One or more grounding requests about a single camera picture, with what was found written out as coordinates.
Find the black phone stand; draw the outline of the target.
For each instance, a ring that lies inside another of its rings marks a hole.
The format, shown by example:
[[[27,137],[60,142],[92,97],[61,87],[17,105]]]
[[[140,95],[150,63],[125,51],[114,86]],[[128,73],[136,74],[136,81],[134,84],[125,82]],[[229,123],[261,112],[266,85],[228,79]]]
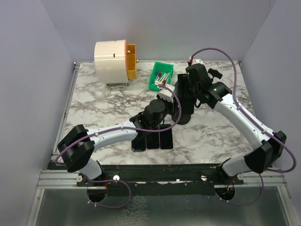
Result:
[[[178,114],[172,115],[173,122],[176,122],[177,119],[178,119]],[[190,120],[191,120],[190,114],[182,114],[177,124],[185,125],[185,124],[189,123]]]
[[[215,70],[212,68],[209,68],[209,70],[207,72],[212,76],[211,81],[213,81],[214,78],[217,78],[220,80],[223,76],[218,70]]]

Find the purple edged phone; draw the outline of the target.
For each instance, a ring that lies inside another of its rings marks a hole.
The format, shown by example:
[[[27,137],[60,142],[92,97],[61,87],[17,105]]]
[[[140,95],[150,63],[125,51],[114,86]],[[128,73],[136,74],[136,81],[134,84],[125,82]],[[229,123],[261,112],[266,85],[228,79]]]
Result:
[[[159,149],[160,143],[159,143],[159,133],[150,133],[146,137],[146,148],[147,149]]]

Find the black phone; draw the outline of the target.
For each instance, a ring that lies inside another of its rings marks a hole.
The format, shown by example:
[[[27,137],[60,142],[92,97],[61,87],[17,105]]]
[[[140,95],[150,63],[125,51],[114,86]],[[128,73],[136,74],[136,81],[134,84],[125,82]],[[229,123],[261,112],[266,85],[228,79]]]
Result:
[[[146,150],[146,138],[136,137],[131,141],[131,148],[133,152],[143,152]]]

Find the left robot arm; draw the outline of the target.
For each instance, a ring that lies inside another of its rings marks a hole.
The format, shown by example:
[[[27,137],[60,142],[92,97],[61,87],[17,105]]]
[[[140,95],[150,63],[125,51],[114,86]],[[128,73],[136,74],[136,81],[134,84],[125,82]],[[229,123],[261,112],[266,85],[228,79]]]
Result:
[[[59,154],[55,163],[65,166],[68,172],[79,171],[92,185],[98,186],[103,182],[104,174],[100,163],[91,157],[93,151],[168,131],[178,124],[181,115],[179,99],[168,102],[158,98],[124,123],[102,129],[86,129],[82,124],[77,125],[57,145]]]

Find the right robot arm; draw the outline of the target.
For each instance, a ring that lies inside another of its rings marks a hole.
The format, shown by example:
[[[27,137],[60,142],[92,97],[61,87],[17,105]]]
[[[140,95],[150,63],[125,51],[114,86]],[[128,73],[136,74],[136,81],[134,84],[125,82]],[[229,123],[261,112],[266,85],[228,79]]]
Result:
[[[261,174],[267,170],[282,155],[281,143],[286,142],[286,134],[282,131],[274,132],[265,126],[233,99],[230,88],[221,81],[214,82],[214,78],[222,78],[217,70],[206,69],[201,63],[189,65],[185,70],[184,74],[177,76],[176,82],[182,106],[179,123],[189,122],[195,102],[199,100],[229,120],[252,147],[252,151],[223,162],[221,169],[216,172],[217,181],[227,184],[239,173],[253,171]]]

